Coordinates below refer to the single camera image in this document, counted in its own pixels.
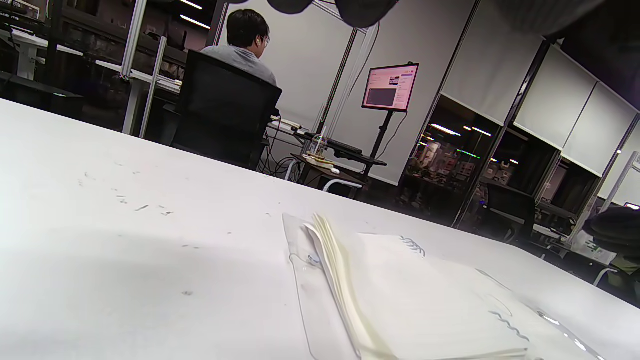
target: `keyboard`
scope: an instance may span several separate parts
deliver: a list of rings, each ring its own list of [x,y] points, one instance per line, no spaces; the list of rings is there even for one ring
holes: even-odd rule
[[[350,152],[354,152],[355,154],[362,155],[362,150],[358,149],[357,147],[353,147],[351,145],[347,145],[345,143],[336,141],[334,139],[329,139],[326,142],[329,145],[329,147],[337,147],[338,150],[340,150],[340,148],[342,148],[344,150],[347,150],[347,151],[350,151]]]

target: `monitor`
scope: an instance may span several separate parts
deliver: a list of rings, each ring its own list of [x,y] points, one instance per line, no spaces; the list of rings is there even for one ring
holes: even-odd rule
[[[369,70],[362,107],[406,113],[418,64],[376,67]]]

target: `black office chair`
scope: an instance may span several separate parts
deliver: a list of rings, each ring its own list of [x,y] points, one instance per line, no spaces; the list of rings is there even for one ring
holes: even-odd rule
[[[526,244],[531,239],[536,215],[533,197],[500,184],[487,184],[488,201],[482,220],[477,228],[478,235],[494,240]],[[521,226],[492,209],[524,220]]]
[[[161,143],[255,170],[282,90],[190,51],[178,103],[164,107]]]

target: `metal frame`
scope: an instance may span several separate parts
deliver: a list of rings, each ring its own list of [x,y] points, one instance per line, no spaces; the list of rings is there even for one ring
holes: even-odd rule
[[[347,42],[347,47],[345,48],[344,54],[342,55],[342,61],[340,62],[338,73],[336,73],[335,79],[333,80],[333,85],[331,87],[331,91],[329,92],[329,97],[327,98],[326,103],[323,106],[324,110],[322,112],[322,115],[320,116],[320,122],[318,123],[316,128],[317,134],[323,132],[326,117],[329,115],[331,104],[333,104],[335,93],[338,90],[338,86],[340,85],[340,80],[342,79],[342,75],[344,73],[344,67],[347,65],[347,61],[349,61],[349,55],[351,54],[353,43],[356,41],[357,34],[358,34],[358,30],[356,28],[353,28],[353,30],[351,30],[351,36],[349,36],[349,42]]]
[[[489,151],[489,155],[485,157],[482,167],[479,168],[479,172],[474,177],[471,183],[471,187],[465,194],[465,198],[463,199],[462,206],[458,210],[458,214],[456,215],[456,219],[454,220],[452,225],[455,229],[457,229],[462,223],[462,220],[464,219],[464,216],[467,213],[469,205],[471,204],[471,200],[473,199],[474,192],[478,184],[480,183],[480,178],[482,177],[486,169],[489,167],[489,164],[491,163],[491,158],[495,154],[495,151],[498,149],[498,146],[502,141],[502,137],[507,132],[507,128],[511,123],[515,121],[516,117],[518,116],[518,112],[522,107],[522,103],[524,102],[524,99],[527,97],[527,94],[529,93],[529,89],[531,88],[531,82],[535,80],[536,75],[538,74],[538,71],[542,66],[542,62],[547,56],[547,52],[549,51],[550,48],[551,48],[551,42],[548,40],[544,40],[542,41],[542,44],[540,44],[540,47],[538,48],[538,52],[536,53],[536,56],[533,58],[533,61],[531,62],[531,66],[527,71],[527,75],[525,76],[525,79],[522,82],[522,85],[520,85],[520,91],[518,92],[518,95],[516,95],[516,98],[513,101],[513,104],[511,105],[511,109],[507,114],[506,121],[504,122],[504,125],[500,128],[500,131],[495,135],[495,139],[493,141],[491,150]]]
[[[158,82],[158,75],[160,75],[160,68],[162,67],[162,59],[164,56],[164,49],[166,48],[167,38],[162,36],[160,38],[160,45],[158,46],[158,55],[156,56],[156,64],[154,66],[154,73],[151,77],[151,84],[149,85],[149,94],[147,95],[147,103],[145,105],[145,113],[142,116],[142,126],[140,127],[140,138],[145,138],[147,132],[147,126],[149,123],[149,115],[151,115],[151,105],[154,102],[154,94],[156,92],[156,85]]]
[[[137,0],[136,5],[133,8],[131,26],[129,27],[127,43],[125,45],[124,55],[122,56],[122,69],[120,70],[120,77],[122,79],[129,79],[129,74],[131,73],[131,67],[133,65],[133,58],[136,55],[136,48],[138,47],[138,38],[140,37],[140,29],[142,28],[142,19],[145,16],[146,7],[147,0]]]

